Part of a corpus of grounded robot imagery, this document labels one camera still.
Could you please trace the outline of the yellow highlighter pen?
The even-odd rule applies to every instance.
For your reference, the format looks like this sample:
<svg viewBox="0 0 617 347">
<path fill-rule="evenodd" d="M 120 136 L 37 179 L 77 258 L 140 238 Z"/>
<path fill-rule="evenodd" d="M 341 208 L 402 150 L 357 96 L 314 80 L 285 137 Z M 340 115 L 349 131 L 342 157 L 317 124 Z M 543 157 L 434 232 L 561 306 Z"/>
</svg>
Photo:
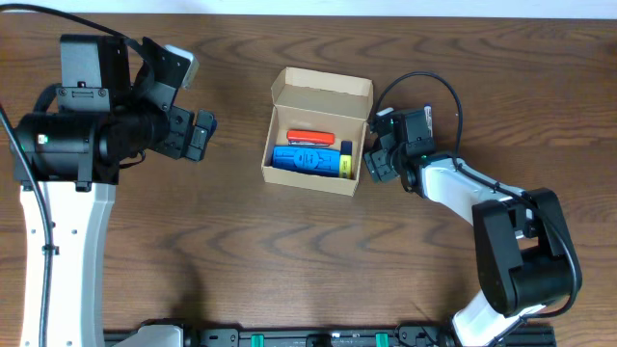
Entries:
<svg viewBox="0 0 617 347">
<path fill-rule="evenodd" d="M 339 173 L 340 178 L 352 178 L 352 149 L 351 141 L 342 141 L 339 151 Z"/>
</svg>

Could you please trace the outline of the blue plastic block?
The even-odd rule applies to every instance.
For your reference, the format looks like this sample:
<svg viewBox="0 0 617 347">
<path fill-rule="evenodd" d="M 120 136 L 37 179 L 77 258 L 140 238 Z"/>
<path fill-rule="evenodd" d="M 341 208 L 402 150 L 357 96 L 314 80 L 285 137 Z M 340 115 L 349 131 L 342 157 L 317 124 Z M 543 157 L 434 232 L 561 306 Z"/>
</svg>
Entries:
<svg viewBox="0 0 617 347">
<path fill-rule="evenodd" d="M 272 156 L 274 168 L 329 177 L 338 177 L 339 162 L 338 151 L 319 147 L 276 146 Z"/>
</svg>

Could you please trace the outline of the red stapler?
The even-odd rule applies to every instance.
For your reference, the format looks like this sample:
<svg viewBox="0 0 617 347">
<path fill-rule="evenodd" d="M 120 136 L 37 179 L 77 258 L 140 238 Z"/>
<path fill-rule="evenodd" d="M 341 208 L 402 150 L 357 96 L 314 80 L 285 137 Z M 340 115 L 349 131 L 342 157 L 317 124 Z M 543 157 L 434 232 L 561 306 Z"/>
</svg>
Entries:
<svg viewBox="0 0 617 347">
<path fill-rule="evenodd" d="M 335 135 L 328 132 L 288 130 L 286 138 L 290 146 L 329 147 L 335 143 Z"/>
</svg>

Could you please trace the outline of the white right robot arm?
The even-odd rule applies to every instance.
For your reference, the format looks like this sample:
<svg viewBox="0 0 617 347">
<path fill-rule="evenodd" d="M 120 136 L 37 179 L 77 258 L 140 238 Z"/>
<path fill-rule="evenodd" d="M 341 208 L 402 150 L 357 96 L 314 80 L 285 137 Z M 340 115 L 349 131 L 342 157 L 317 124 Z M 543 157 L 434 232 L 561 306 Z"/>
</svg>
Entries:
<svg viewBox="0 0 617 347">
<path fill-rule="evenodd" d="M 363 160 L 376 182 L 399 179 L 408 193 L 439 203 L 473 228 L 480 291 L 431 341 L 499 346 L 530 319 L 568 311 L 582 274 L 557 195 L 504 185 L 456 154 L 435 150 L 432 110 L 380 111 Z"/>
</svg>

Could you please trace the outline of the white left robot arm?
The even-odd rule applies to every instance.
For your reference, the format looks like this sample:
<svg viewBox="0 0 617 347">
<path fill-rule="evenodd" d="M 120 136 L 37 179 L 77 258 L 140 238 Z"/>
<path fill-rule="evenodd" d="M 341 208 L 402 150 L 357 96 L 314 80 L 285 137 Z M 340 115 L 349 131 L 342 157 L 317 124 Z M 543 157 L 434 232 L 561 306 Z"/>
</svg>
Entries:
<svg viewBox="0 0 617 347">
<path fill-rule="evenodd" d="M 14 129 L 27 232 L 20 342 L 101 346 L 105 239 L 121 171 L 148 151 L 204 157 L 217 122 L 179 108 L 199 63 L 151 39 L 64 35 L 62 80 Z"/>
</svg>

